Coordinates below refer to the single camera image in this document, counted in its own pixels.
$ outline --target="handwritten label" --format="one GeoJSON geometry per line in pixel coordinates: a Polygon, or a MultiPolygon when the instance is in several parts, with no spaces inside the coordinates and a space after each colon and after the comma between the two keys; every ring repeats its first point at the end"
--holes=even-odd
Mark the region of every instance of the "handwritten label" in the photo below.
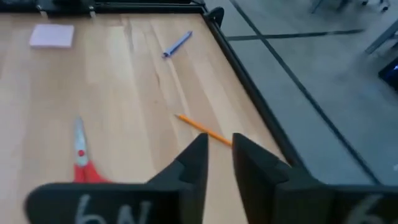
{"type": "Polygon", "coordinates": [[[377,215],[368,214],[372,208],[383,198],[383,195],[370,195],[360,201],[349,213],[344,224],[385,224],[386,222],[377,215]]]}
{"type": "MultiPolygon", "coordinates": [[[[75,216],[75,224],[87,224],[88,222],[97,222],[98,224],[106,224],[105,219],[101,215],[89,214],[85,215],[85,210],[88,207],[90,201],[90,195],[82,195],[79,199],[78,208],[75,216]]],[[[148,221],[149,210],[152,204],[150,201],[143,201],[140,204],[140,215],[138,223],[132,214],[131,207],[129,205],[122,205],[118,212],[117,224],[146,224],[148,221]]]]}

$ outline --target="blue pen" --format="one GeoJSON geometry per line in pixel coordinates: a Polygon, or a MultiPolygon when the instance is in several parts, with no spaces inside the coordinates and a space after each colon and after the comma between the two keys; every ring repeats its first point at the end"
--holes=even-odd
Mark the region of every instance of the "blue pen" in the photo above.
{"type": "Polygon", "coordinates": [[[184,36],[182,36],[173,46],[169,47],[164,53],[163,58],[170,57],[174,52],[190,37],[192,36],[192,31],[188,31],[184,36]]]}

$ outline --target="sticky note pad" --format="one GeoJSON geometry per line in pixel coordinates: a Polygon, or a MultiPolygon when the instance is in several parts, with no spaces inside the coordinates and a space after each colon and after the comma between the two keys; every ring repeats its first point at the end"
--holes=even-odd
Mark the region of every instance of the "sticky note pad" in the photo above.
{"type": "Polygon", "coordinates": [[[73,25],[37,24],[30,37],[32,47],[59,47],[72,46],[73,25]]]}

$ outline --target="orange pencil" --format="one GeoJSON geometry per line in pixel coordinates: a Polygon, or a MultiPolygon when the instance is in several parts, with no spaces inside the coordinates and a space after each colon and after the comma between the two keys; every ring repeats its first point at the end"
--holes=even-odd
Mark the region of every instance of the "orange pencil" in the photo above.
{"type": "Polygon", "coordinates": [[[178,117],[179,119],[181,119],[182,121],[192,125],[194,128],[209,134],[211,137],[221,141],[222,143],[226,144],[227,146],[230,146],[230,147],[232,146],[232,143],[230,140],[225,139],[223,136],[220,136],[219,134],[215,133],[214,131],[204,128],[201,124],[192,121],[191,119],[187,118],[185,115],[175,114],[175,116],[178,117]]]}

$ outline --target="wooden table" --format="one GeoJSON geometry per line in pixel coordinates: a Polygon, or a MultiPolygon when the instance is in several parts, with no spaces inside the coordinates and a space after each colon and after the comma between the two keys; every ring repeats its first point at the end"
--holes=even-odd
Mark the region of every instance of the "wooden table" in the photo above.
{"type": "MultiPolygon", "coordinates": [[[[98,15],[48,21],[0,15],[0,217],[26,223],[33,188],[73,178],[73,122],[85,122],[102,176],[145,182],[198,134],[174,114],[231,139],[243,133],[282,158],[228,61],[196,14],[98,15]],[[73,24],[71,49],[32,49],[38,23],[73,24]],[[186,31],[192,38],[162,59],[186,31]]],[[[210,141],[204,223],[246,223],[231,150],[210,141]]]]}

